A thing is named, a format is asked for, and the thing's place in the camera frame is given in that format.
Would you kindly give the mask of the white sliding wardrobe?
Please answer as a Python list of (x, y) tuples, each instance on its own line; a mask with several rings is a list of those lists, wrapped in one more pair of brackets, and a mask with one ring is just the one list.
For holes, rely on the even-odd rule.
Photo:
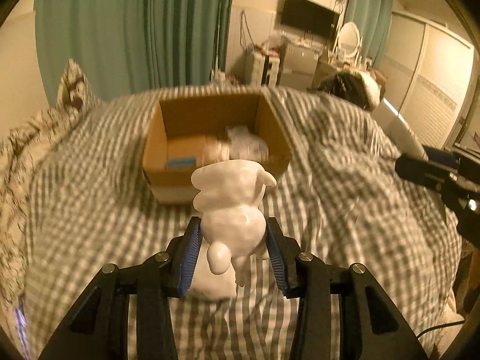
[(379, 70), (385, 99), (421, 143), (441, 148), (454, 129), (472, 76), (474, 47), (420, 16), (394, 12)]

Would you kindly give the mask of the black and white bag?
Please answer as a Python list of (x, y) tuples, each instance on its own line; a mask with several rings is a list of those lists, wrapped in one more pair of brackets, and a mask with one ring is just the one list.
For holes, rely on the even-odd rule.
[(362, 110), (373, 111), (381, 102), (381, 87), (366, 72), (342, 70), (323, 77), (311, 88), (350, 102)]

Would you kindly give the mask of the grey checkered bed cover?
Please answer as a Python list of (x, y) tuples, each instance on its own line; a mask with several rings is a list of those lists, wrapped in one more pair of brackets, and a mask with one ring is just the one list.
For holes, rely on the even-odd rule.
[[(24, 293), (32, 359), (102, 265), (142, 263), (184, 232), (190, 209), (161, 205), (141, 164), (156, 103), (181, 94), (104, 102), (88, 91), (32, 179)], [(432, 353), (461, 256), (456, 217), (397, 176), (400, 153), (370, 114), (325, 94), (264, 94), (293, 156), (262, 211), (325, 263), (365, 264)], [(171, 301), (181, 359), (288, 358), (297, 302), (281, 295), (268, 262), (252, 258), (247, 277), (227, 300)]]

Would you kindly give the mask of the clear plastic packet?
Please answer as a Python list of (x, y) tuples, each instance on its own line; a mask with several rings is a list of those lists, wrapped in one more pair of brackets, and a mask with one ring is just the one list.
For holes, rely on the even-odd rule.
[(259, 136), (250, 132), (247, 126), (227, 128), (229, 157), (262, 163), (269, 157), (269, 147)]

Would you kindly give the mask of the small green curtain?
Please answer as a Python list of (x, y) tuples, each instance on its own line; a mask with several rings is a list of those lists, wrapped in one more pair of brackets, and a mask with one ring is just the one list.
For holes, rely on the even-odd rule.
[(353, 22), (363, 39), (360, 56), (378, 68), (391, 27), (394, 0), (347, 0), (345, 22)]

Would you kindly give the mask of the grey cabinet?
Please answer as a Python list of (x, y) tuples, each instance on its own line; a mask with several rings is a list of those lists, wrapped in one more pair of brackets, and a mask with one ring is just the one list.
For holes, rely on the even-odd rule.
[(277, 84), (301, 91), (311, 87), (320, 52), (305, 46), (286, 43), (281, 47)]

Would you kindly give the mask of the white oval vanity mirror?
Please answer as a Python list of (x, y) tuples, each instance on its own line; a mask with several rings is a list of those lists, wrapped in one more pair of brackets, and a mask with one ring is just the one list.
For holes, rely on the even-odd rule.
[(362, 38), (356, 24), (352, 21), (343, 24), (343, 27), (337, 33), (334, 52), (345, 59), (356, 57), (361, 50)]

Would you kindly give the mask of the white suitcase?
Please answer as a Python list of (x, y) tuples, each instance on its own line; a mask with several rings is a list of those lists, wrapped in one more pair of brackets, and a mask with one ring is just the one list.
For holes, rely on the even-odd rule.
[(275, 87), (280, 70), (278, 52), (252, 51), (246, 57), (245, 82), (251, 86)]

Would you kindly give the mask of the floral white quilt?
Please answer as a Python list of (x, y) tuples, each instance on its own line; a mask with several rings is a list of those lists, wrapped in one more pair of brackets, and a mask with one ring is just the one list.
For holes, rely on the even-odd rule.
[(40, 111), (1, 139), (1, 303), (24, 291), (30, 185), (41, 163), (88, 111), (101, 103), (73, 59), (58, 85), (56, 105)]

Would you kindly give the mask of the large green curtain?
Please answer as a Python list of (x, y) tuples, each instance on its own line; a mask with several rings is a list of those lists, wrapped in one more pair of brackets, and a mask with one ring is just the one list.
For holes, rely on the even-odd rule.
[(232, 0), (34, 0), (37, 57), (50, 103), (76, 61), (102, 100), (199, 86), (223, 68)]

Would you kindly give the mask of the black wall television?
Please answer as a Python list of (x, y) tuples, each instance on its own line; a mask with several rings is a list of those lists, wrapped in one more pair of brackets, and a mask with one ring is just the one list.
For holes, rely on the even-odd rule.
[(335, 38), (339, 14), (309, 0), (285, 0), (281, 24), (326, 40)]

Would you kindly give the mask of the white figurine toy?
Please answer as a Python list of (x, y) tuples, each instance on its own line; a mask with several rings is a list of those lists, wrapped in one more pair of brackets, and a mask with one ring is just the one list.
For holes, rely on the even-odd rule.
[(266, 250), (260, 203), (265, 189), (275, 187), (277, 180), (259, 163), (235, 159), (196, 169), (191, 184), (199, 191), (193, 208), (201, 214), (210, 272), (222, 275), (233, 268), (236, 284), (243, 287), (250, 257)]

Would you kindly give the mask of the brown cardboard box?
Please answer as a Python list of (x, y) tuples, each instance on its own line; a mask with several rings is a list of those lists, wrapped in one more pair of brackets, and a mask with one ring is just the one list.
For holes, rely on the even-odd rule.
[(275, 178), (291, 159), (287, 131), (273, 100), (262, 92), (182, 94), (160, 100), (145, 141), (142, 167), (154, 197), (164, 205), (192, 202), (197, 190), (193, 171), (218, 158), (206, 150), (227, 141), (230, 128), (245, 127), (268, 147), (260, 163)]

